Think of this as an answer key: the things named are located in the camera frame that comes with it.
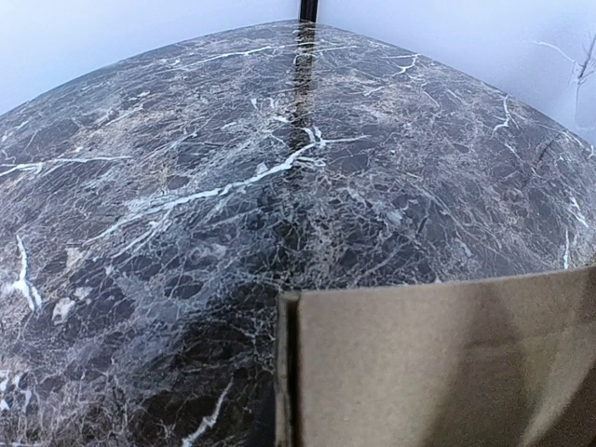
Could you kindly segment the brown cardboard box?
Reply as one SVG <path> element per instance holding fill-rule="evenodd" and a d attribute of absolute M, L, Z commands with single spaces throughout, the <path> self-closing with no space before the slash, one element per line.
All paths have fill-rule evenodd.
<path fill-rule="evenodd" d="M 278 302 L 279 446 L 591 446 L 595 271 Z"/>

